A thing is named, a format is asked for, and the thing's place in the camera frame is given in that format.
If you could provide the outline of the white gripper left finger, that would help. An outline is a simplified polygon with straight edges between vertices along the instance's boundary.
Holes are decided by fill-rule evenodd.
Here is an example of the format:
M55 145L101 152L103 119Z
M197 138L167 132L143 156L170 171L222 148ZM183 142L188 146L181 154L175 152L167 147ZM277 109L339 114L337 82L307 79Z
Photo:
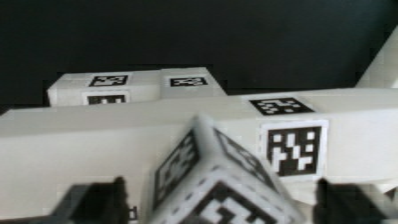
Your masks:
M44 216L0 219L0 224L128 224L126 181L76 184Z

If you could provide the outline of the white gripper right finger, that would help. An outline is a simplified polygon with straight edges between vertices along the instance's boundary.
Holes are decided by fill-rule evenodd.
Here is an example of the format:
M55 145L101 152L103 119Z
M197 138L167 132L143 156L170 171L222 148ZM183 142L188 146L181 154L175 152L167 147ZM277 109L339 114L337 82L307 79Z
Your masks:
M398 204L371 184L316 184L314 224L398 224Z

